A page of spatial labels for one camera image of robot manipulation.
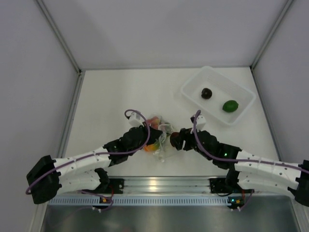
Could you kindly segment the dark purple fake plum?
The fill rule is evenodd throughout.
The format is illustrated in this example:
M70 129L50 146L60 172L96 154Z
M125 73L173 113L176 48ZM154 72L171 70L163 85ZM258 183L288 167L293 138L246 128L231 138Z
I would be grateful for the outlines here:
M208 100L212 97L212 90L209 88L203 88L201 92L201 98Z

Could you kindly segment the green fake lime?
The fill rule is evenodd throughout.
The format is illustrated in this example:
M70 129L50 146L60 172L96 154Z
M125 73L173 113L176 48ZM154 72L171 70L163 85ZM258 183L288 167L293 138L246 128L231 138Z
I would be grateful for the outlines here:
M227 113L233 113L238 109L238 107L239 107L239 104L237 101L228 100L223 104L222 110Z

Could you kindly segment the clear zip top bag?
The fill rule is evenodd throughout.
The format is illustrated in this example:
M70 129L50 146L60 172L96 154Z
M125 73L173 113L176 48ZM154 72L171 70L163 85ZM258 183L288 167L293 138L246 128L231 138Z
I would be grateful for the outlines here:
M151 145L147 145L143 148L145 152L151 153L157 161L164 162L167 158L173 156L170 154L172 148L169 138L176 131L174 126L166 121L162 116L158 114L152 114L147 119L150 128L162 131L162 134Z

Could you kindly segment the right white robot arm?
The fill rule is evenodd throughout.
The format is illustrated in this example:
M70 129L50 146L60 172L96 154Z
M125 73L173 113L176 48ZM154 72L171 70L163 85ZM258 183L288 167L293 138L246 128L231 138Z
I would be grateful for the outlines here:
M239 147L220 143L207 131L181 129L170 137L177 150L194 150L213 165L227 170L225 186L231 192L239 189L278 193L303 206L309 204L309 162L301 164L265 159Z

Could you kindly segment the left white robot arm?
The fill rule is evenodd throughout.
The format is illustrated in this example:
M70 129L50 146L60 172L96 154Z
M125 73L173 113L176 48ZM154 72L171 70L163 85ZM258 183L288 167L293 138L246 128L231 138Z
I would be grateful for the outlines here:
M105 169L127 161L145 146L153 145L161 135L162 131L147 126L132 127L119 139L81 155L41 157L26 175L26 194L32 196L35 204L42 204L67 192L104 193L110 184Z

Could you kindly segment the dark red fake fruit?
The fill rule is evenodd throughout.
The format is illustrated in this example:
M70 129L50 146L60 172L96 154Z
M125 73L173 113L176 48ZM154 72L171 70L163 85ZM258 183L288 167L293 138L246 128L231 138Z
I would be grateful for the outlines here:
M172 147L177 148L179 146L179 133L173 132L169 137L169 141Z

